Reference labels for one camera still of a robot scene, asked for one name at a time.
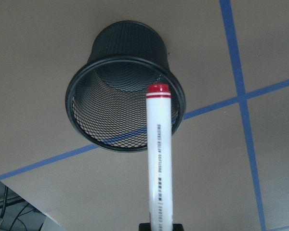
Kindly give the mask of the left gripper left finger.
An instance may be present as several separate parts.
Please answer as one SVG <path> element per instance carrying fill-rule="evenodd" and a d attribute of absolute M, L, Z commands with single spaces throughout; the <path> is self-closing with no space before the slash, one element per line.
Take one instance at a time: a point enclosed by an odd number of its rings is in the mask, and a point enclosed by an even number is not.
<path fill-rule="evenodd" d="M 140 223 L 138 231 L 150 231 L 150 223 Z"/>

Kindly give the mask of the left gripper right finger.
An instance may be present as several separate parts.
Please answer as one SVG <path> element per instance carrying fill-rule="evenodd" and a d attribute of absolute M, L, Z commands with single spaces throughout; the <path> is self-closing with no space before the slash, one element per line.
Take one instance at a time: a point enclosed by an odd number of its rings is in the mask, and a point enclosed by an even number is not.
<path fill-rule="evenodd" d="M 173 231 L 184 231 L 183 225 L 180 223 L 174 223 L 172 227 Z"/>

